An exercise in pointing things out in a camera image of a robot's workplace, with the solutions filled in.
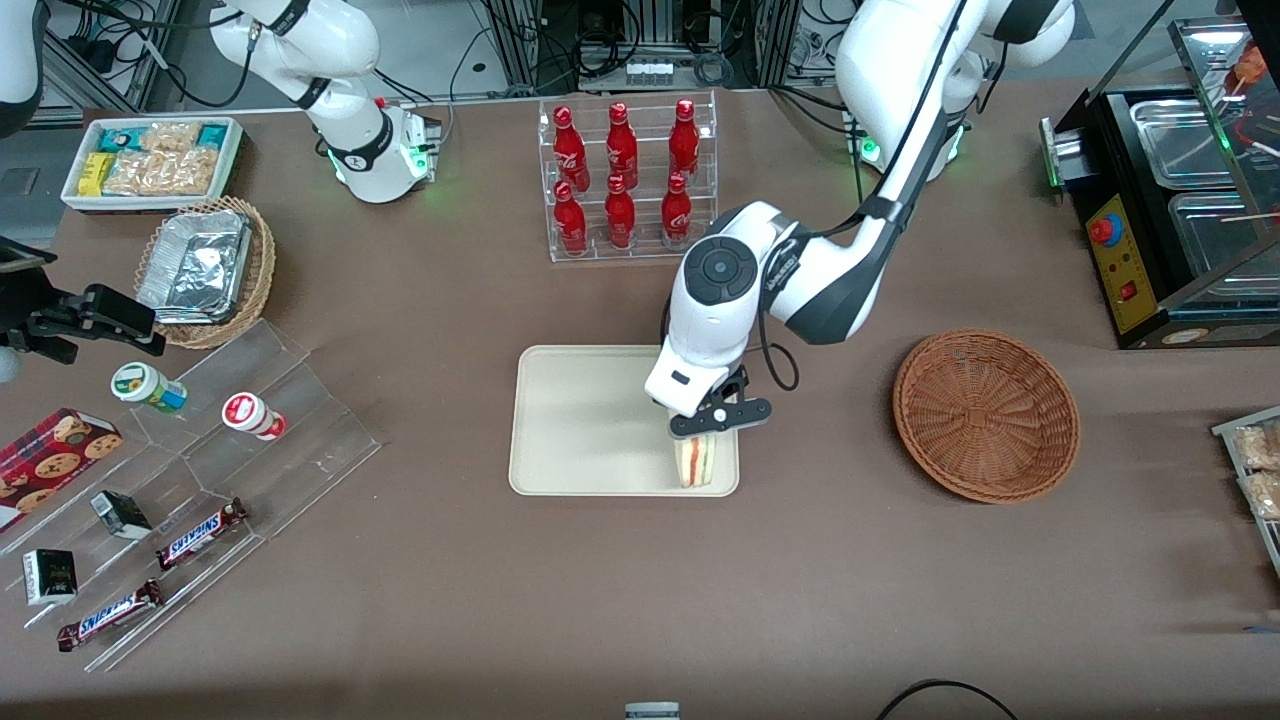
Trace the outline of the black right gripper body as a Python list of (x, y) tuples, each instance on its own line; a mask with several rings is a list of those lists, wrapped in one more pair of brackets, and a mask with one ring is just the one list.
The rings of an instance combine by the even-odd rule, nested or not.
[(33, 313), (55, 306), (65, 297), (45, 270), (56, 260), (56, 254), (1, 238), (3, 336), (23, 327)]

